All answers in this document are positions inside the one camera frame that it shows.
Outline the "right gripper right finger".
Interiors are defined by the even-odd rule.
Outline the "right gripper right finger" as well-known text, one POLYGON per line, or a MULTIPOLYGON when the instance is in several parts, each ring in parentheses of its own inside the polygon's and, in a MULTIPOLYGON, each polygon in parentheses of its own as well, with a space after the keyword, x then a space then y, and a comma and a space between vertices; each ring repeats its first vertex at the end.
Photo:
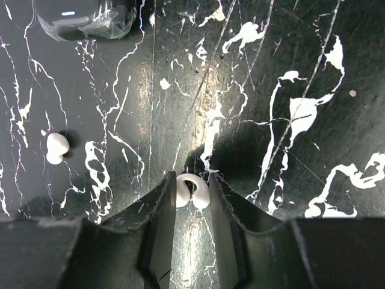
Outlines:
POLYGON ((236 193, 217 173, 209 177, 220 288, 316 288, 291 222, 236 193))

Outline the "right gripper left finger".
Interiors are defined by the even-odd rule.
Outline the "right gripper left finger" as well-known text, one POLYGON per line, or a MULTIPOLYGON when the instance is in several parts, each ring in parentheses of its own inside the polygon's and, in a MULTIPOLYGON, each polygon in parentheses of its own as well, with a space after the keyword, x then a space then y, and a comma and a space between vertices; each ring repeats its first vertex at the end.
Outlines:
POLYGON ((78 220, 59 287, 169 288, 175 220, 175 172, 99 225, 78 220))

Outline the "black earbud charging case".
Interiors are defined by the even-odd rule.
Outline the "black earbud charging case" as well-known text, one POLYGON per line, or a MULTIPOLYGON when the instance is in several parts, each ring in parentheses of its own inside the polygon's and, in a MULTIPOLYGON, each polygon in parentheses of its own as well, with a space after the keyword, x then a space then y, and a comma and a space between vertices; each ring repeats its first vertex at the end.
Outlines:
POLYGON ((137 4, 127 0, 35 0, 43 31, 60 41, 115 40, 126 36, 137 17, 137 4))

